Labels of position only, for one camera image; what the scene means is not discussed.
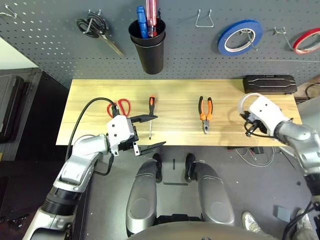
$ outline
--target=red handle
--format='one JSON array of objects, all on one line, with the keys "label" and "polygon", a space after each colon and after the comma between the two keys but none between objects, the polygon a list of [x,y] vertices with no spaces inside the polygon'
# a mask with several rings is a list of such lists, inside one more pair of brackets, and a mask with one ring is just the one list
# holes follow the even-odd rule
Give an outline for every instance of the red handle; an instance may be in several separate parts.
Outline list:
[{"label": "red handle", "polygon": [[112,118],[112,113],[110,113],[110,108],[111,108],[111,103],[106,107],[106,112],[108,113],[110,118]]},{"label": "red handle", "polygon": [[[126,113],[125,112],[125,108],[124,106],[122,105],[122,102],[126,102],[128,104],[128,112]],[[125,98],[121,98],[119,101],[118,101],[118,107],[120,108],[121,112],[123,115],[125,115],[126,117],[129,116],[130,112],[131,112],[131,105],[130,105],[130,102],[128,99],[125,99]]]}]

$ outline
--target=black cup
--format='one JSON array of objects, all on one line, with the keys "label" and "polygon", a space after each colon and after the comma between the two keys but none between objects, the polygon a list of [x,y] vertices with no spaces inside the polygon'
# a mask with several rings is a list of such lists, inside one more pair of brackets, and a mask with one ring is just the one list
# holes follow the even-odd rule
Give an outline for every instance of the black cup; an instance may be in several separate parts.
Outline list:
[{"label": "black cup", "polygon": [[164,68],[165,29],[165,22],[157,18],[157,35],[151,38],[141,38],[138,20],[129,26],[131,41],[135,44],[142,68],[147,74],[158,74]]}]

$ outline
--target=gray pegboard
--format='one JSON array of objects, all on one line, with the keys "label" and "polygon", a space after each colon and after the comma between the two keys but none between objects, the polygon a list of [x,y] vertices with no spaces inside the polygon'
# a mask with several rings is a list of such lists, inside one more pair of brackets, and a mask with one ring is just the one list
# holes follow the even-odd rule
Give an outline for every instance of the gray pegboard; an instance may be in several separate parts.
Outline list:
[{"label": "gray pegboard", "polygon": [[[298,55],[288,49],[282,35],[273,36],[274,27],[285,27],[294,42],[304,31],[319,27],[318,0],[159,0],[166,39],[164,69],[157,75],[143,72],[128,33],[137,18],[136,7],[144,0],[0,0],[0,12],[6,10],[5,3],[18,18],[0,17],[0,36],[66,87],[76,78],[227,79],[248,74],[290,74],[300,85],[320,74],[319,50]],[[101,9],[124,57],[102,39],[78,30],[76,19],[85,18],[89,9]],[[199,23],[204,25],[209,24],[206,14],[212,9],[214,28],[195,27],[198,9]],[[220,34],[244,19],[263,26],[259,50],[235,57],[219,54]],[[245,37],[236,36],[229,44],[239,45]]]}]

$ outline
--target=screwdriver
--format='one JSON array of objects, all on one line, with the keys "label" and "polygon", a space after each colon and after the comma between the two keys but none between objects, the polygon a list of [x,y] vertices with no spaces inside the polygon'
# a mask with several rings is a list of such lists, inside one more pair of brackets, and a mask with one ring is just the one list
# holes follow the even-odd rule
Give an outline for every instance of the screwdriver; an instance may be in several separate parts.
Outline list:
[{"label": "screwdriver", "polygon": [[[153,116],[155,111],[155,101],[156,98],[151,96],[149,98],[149,115]],[[151,140],[151,132],[152,132],[152,120],[150,121],[150,133],[149,133],[149,140]]]}]

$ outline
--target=blue tape roll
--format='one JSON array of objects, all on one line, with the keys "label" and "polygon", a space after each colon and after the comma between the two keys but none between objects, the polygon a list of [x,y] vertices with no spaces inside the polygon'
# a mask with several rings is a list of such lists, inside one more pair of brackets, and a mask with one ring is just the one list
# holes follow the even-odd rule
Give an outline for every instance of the blue tape roll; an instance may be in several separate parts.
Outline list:
[{"label": "blue tape roll", "polygon": [[228,39],[235,34],[236,32],[239,32],[241,30],[250,30],[253,32],[253,36],[251,39],[253,39],[252,43],[254,46],[258,44],[258,42],[261,40],[263,35],[263,29],[260,24],[260,22],[247,19],[243,21],[238,21],[231,26],[229,26],[220,36],[218,40],[218,50],[222,55],[226,56],[237,56],[240,54],[244,54],[252,49],[252,45],[250,44],[249,40],[246,44],[243,46],[237,47],[237,48],[228,48],[226,43]]}]

